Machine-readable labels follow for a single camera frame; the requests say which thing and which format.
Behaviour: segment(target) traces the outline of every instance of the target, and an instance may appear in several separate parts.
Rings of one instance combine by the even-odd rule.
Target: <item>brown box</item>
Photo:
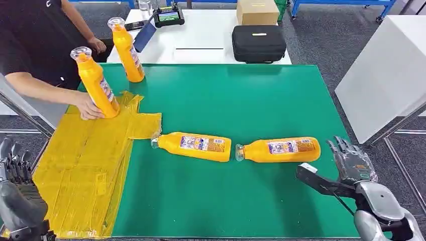
[[[240,25],[276,25],[279,10],[274,0],[238,0],[237,19]]]

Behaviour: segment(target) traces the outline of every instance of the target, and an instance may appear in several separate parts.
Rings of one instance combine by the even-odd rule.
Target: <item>black case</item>
[[[232,31],[235,60],[246,63],[272,63],[285,53],[282,28],[274,25],[241,25]]]

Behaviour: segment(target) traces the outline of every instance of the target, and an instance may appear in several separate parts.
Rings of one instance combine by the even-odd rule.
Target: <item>clear bottle cap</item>
[[[125,29],[124,23],[125,23],[124,19],[120,17],[114,17],[108,20],[108,27],[113,31],[119,31],[119,30]]]
[[[235,145],[235,159],[239,162],[245,159],[244,147],[240,144]]]
[[[77,63],[81,63],[89,60],[92,57],[92,50],[88,47],[78,47],[71,50],[69,54]]]
[[[158,138],[151,139],[151,147],[152,148],[158,148]]]

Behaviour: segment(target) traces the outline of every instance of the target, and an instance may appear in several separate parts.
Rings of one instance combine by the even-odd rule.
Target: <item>green work surface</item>
[[[141,83],[129,83],[119,64],[103,67],[115,93],[143,95],[140,112],[163,113],[164,134],[227,137],[233,146],[315,137],[322,154],[312,165],[337,178],[326,140],[347,134],[316,66],[147,64]],[[334,197],[295,178],[298,164],[237,162],[234,150],[219,163],[134,141],[113,236],[358,236]]]

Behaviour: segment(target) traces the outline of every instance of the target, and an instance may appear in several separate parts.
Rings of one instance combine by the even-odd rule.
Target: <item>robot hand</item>
[[[43,235],[52,240],[54,234],[43,221],[47,204],[32,180],[29,154],[20,156],[19,149],[11,138],[0,144],[0,216],[10,240],[39,240]]]
[[[323,195],[332,195],[354,216],[355,227],[364,241],[424,241],[413,215],[402,208],[393,193],[377,183],[377,175],[368,155],[357,146],[335,137],[328,144],[339,171],[337,181],[319,176],[308,163],[297,167],[296,177]],[[340,197],[355,200],[353,212]],[[392,232],[388,239],[384,232]]]
[[[347,185],[354,185],[358,181],[377,182],[377,175],[367,153],[345,139],[335,137],[336,146],[327,141],[334,154],[334,161],[339,170],[338,181]]]

